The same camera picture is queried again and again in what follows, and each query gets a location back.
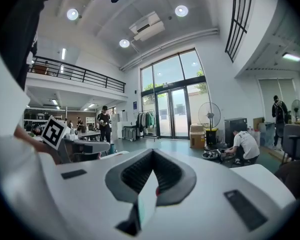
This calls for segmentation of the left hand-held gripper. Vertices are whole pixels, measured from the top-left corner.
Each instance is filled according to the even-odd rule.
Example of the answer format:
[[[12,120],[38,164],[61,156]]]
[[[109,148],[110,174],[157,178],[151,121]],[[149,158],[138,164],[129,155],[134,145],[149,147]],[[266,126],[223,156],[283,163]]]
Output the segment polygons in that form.
[[[57,151],[62,163],[70,163],[65,139],[69,140],[71,129],[52,115],[41,133],[41,139]],[[98,154],[110,149],[110,143],[91,140],[74,140],[73,155],[76,159],[97,159]]]

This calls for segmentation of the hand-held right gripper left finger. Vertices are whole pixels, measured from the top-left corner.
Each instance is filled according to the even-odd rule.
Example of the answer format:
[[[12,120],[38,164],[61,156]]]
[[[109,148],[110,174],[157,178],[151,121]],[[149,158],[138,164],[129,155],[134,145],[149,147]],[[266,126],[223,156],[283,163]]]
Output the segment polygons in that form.
[[[133,205],[118,201],[105,183],[111,165],[151,149],[85,163],[56,165],[46,153],[0,137],[0,193],[13,214],[44,240],[154,240]]]

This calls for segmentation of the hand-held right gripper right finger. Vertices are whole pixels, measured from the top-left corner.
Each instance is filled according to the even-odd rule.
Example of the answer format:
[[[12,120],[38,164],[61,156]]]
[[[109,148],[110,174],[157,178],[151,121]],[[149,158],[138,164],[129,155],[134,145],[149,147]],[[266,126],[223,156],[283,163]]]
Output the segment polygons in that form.
[[[261,165],[227,168],[184,154],[171,158],[195,172],[196,184],[182,202],[157,207],[140,240],[266,240],[295,210],[289,189]]]

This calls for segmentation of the translucent green cup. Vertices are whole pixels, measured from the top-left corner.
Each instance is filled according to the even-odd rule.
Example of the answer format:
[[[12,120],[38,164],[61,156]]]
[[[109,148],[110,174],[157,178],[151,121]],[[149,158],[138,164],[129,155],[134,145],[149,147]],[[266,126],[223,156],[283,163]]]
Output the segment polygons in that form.
[[[138,195],[138,215],[141,229],[146,226],[155,213],[158,186],[157,177],[152,170],[149,178]]]

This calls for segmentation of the person's left forearm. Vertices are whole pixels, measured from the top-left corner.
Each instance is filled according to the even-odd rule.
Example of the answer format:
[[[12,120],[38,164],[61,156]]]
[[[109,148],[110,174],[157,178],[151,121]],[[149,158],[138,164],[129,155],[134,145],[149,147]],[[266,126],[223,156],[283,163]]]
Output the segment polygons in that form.
[[[61,163],[60,157],[58,156],[56,150],[54,150],[49,145],[31,137],[19,124],[15,128],[14,136],[17,139],[21,139],[24,142],[32,145],[37,152],[49,154],[53,158],[56,165]]]

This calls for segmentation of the grey round basin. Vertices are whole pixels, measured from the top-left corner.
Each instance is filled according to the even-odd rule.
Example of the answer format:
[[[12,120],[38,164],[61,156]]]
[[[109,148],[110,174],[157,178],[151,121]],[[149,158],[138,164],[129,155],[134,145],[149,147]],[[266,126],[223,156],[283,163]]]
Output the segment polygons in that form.
[[[209,150],[202,154],[202,158],[209,161],[223,161],[226,156],[227,154],[225,153],[224,149]]]

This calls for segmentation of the grey metal cart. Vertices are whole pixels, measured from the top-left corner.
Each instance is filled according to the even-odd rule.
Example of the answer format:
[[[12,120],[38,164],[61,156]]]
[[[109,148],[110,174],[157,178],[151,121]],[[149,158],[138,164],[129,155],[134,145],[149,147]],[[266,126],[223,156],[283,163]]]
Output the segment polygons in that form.
[[[134,142],[137,138],[137,127],[135,125],[124,126],[122,128],[122,138]]]

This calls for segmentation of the black bin yellow lid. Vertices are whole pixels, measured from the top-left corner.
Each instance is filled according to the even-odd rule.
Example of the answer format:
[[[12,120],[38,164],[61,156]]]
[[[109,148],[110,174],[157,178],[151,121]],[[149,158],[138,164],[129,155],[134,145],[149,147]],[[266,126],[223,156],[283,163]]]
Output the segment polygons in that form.
[[[206,144],[208,146],[217,144],[217,132],[218,128],[207,128],[206,129]]]

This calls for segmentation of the metal clothes rack with garments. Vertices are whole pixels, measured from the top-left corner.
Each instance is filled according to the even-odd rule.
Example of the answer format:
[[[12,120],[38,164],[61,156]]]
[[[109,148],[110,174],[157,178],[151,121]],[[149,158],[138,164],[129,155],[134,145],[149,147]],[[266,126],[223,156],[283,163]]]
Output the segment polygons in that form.
[[[156,137],[157,127],[155,111],[153,109],[140,111],[135,122],[136,137]]]

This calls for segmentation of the black metal cabinet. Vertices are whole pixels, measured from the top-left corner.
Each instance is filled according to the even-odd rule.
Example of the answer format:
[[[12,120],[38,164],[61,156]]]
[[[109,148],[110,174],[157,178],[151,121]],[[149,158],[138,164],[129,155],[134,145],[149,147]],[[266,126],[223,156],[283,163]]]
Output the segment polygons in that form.
[[[234,144],[234,130],[247,131],[248,123],[247,119],[243,117],[231,118],[224,120],[224,130],[225,130],[225,143],[227,147],[230,148]]]

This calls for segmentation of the white plastic bag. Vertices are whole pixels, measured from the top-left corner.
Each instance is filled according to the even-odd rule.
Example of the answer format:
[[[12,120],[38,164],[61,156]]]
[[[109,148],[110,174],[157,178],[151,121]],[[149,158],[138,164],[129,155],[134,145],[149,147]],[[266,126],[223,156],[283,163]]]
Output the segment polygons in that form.
[[[255,130],[252,127],[247,128],[247,132],[255,139],[257,146],[260,147],[260,137],[261,133],[259,130]]]

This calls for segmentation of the large black standing fan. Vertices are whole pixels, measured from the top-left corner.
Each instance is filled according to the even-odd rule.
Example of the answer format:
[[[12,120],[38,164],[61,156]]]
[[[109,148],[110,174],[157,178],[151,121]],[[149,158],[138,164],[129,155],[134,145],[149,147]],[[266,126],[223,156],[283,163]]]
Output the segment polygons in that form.
[[[221,111],[215,103],[205,102],[199,108],[198,118],[205,131],[206,129],[218,128],[218,124],[221,121]],[[206,141],[207,149],[212,149],[215,145],[207,145]]]

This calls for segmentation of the clear plastic storage box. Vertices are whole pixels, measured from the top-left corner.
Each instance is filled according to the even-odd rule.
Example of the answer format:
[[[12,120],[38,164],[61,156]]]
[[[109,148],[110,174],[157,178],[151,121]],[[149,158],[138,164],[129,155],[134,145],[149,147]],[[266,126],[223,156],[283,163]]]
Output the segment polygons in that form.
[[[274,122],[261,122],[258,124],[260,131],[260,145],[262,147],[272,148],[274,145],[275,137],[275,123]]]

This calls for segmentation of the black mezzanine railing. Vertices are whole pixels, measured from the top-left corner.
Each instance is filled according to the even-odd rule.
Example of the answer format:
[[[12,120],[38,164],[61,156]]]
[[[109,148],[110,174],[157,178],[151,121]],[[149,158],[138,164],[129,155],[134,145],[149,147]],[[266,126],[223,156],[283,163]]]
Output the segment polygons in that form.
[[[104,74],[85,69],[67,62],[35,56],[28,67],[29,73],[72,80],[100,88],[124,93],[126,83]]]

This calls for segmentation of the black framed glass door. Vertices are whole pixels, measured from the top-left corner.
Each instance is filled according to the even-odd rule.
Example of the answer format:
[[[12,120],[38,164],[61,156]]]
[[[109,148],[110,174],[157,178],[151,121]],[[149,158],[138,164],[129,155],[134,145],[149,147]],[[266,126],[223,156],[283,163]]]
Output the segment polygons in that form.
[[[187,88],[155,94],[157,134],[162,139],[188,140],[191,113]]]

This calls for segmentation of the grey office chair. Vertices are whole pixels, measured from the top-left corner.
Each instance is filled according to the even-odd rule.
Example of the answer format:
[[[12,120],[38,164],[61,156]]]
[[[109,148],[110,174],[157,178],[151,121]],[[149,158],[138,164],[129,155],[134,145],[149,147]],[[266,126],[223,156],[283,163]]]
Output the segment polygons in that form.
[[[286,124],[283,130],[283,158],[281,164],[300,160],[300,126],[297,124]]]

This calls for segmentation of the small black standing fan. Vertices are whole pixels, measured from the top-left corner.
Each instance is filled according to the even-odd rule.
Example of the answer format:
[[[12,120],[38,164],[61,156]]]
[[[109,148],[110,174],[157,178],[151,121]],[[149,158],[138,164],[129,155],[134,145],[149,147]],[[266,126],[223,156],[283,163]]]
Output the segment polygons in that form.
[[[295,99],[291,104],[291,114],[297,122],[300,119],[300,100]]]

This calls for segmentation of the white ceiling air conditioner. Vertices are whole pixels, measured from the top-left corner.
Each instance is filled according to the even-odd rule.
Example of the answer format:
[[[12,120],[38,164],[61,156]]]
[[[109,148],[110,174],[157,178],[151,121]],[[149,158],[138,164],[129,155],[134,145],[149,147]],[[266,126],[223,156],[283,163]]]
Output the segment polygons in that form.
[[[157,13],[153,11],[136,21],[129,27],[129,29],[133,32],[133,39],[135,41],[144,42],[147,39],[163,32],[165,30],[165,26]]]

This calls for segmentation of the person's black shirt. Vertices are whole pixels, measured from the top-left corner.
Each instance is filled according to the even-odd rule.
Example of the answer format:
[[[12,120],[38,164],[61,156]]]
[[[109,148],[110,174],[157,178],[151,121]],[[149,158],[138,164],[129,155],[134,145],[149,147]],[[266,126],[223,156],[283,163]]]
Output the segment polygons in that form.
[[[24,89],[29,67],[27,57],[37,32],[40,13],[47,0],[18,0],[0,30],[0,55],[12,77]]]

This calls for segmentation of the rectangular ceiling light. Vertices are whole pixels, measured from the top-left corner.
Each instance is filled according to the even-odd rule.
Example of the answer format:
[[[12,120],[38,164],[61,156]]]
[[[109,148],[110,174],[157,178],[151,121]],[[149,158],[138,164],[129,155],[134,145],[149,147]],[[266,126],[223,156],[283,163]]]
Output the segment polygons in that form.
[[[282,57],[286,60],[294,61],[294,62],[300,62],[300,56],[292,54],[292,53],[284,53]]]

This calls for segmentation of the black window grille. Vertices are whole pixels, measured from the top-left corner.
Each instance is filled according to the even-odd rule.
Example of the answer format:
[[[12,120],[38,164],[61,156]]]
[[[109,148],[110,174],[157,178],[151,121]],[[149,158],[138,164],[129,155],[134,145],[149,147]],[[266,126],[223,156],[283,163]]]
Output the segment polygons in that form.
[[[232,0],[232,13],[225,53],[234,63],[249,28],[253,0]]]

